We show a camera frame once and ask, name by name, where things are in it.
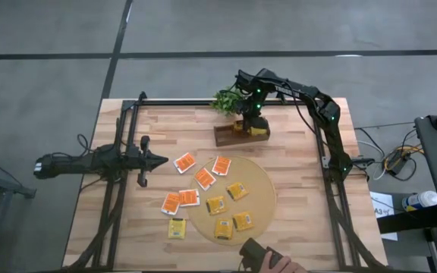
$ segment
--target round wooden board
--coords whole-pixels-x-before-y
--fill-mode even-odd
[[[231,166],[226,176],[212,173],[215,159],[198,169],[199,171],[206,168],[217,181],[207,191],[204,191],[195,179],[191,181],[190,188],[197,188],[200,192],[200,205],[187,208],[187,212],[193,226],[205,238],[214,243],[233,246],[244,243],[250,237],[258,237],[266,230],[274,217],[276,193],[271,179],[258,164],[238,156],[228,158],[231,160]],[[228,195],[226,190],[228,185],[236,182],[241,182],[249,191],[249,194],[237,202]],[[218,215],[210,215],[206,208],[206,200],[217,196],[224,196],[228,211]],[[232,220],[232,215],[245,211],[250,212],[254,227],[245,231],[237,231],[234,228],[231,240],[221,240],[214,237],[215,222],[218,218]]]

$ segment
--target human hand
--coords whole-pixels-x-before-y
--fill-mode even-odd
[[[307,270],[303,268],[297,262],[292,262],[290,257],[282,257],[279,262],[271,269],[269,269],[269,263],[271,261],[272,252],[269,251],[264,256],[263,265],[259,273],[307,273]]]

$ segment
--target gray floor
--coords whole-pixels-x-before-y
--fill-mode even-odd
[[[124,2],[0,1],[0,54],[112,52]],[[135,0],[122,52],[355,49],[437,49],[437,0]],[[38,189],[33,200],[13,201],[0,236],[0,272],[60,266],[80,177],[36,180],[33,163],[48,152],[80,152],[75,136],[92,135],[108,64],[0,61],[0,165]],[[210,97],[233,83],[237,69],[262,67],[347,97],[355,126],[437,114],[437,56],[120,60],[110,96]],[[390,150],[410,128],[368,130]],[[367,140],[361,132],[357,137]],[[432,190],[424,159],[416,160],[411,180],[385,176],[370,189]],[[385,248],[395,268],[428,271],[419,233],[404,232]]]

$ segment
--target green leaves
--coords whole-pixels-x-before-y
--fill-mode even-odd
[[[226,116],[235,114],[235,104],[243,98],[243,96],[239,92],[239,89],[229,89],[230,87],[226,87],[225,90],[218,91],[213,96],[217,100],[215,100],[211,104],[212,108]]]

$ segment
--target butcher block tabletop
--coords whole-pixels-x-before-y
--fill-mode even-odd
[[[122,101],[102,101],[93,148],[113,143]],[[350,156],[358,156],[347,100],[337,98],[335,101],[341,107],[339,127],[344,149]],[[300,106],[300,109],[312,124],[306,107]],[[338,269],[315,135],[293,105],[264,106],[262,113],[271,128],[268,141],[218,148],[213,127],[231,124],[238,117],[227,118],[210,106],[140,106],[135,143],[139,146],[141,136],[149,136],[149,149],[168,157],[169,161],[148,173],[146,188],[137,184],[139,171],[132,171],[128,176],[115,270],[237,270],[241,245],[212,243],[196,231],[190,221],[187,221],[184,240],[168,239],[170,216],[160,211],[167,193],[189,189],[193,174],[217,155],[242,156],[254,161],[274,184],[275,214],[266,231],[256,238],[261,245],[290,256],[308,270]],[[128,128],[129,125],[124,130],[125,136]],[[179,174],[173,161],[187,152],[195,157],[196,164]],[[97,178],[86,175],[83,185]],[[96,234],[105,184],[100,181],[80,194],[63,265],[74,262]],[[344,184],[354,230],[369,251],[387,265],[365,176],[354,169]],[[180,208],[175,217],[188,220],[187,209]],[[347,264],[351,265],[345,235],[342,241]],[[107,244],[108,241],[104,244],[102,261],[107,257]]]

